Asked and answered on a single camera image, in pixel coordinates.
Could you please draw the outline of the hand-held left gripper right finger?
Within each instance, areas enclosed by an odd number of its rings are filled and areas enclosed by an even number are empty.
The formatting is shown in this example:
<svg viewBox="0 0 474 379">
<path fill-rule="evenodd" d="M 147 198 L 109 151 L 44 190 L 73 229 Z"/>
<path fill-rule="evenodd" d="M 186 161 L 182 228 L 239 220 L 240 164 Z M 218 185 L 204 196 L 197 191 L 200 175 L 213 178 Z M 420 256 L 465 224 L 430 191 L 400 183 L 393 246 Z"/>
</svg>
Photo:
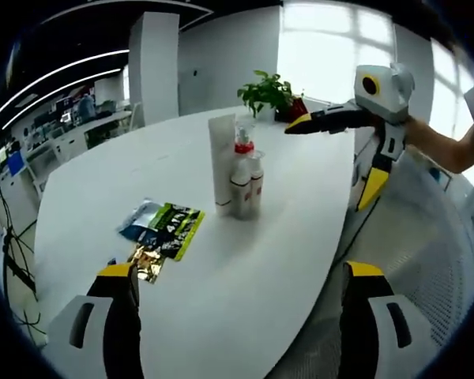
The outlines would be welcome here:
<svg viewBox="0 0 474 379">
<path fill-rule="evenodd" d="M 344 263 L 339 378 L 415 378 L 430 361 L 430 322 L 382 270 Z"/>
</svg>

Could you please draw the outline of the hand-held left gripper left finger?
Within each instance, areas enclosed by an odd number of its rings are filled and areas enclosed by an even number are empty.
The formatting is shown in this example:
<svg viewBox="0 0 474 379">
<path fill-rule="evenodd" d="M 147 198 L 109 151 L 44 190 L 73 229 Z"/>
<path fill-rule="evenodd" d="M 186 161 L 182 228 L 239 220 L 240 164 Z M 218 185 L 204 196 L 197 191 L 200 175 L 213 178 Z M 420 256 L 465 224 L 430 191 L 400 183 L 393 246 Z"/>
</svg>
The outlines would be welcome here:
<svg viewBox="0 0 474 379">
<path fill-rule="evenodd" d="M 46 360 L 63 378 L 142 378 L 137 266 L 108 265 L 52 320 Z"/>
</svg>

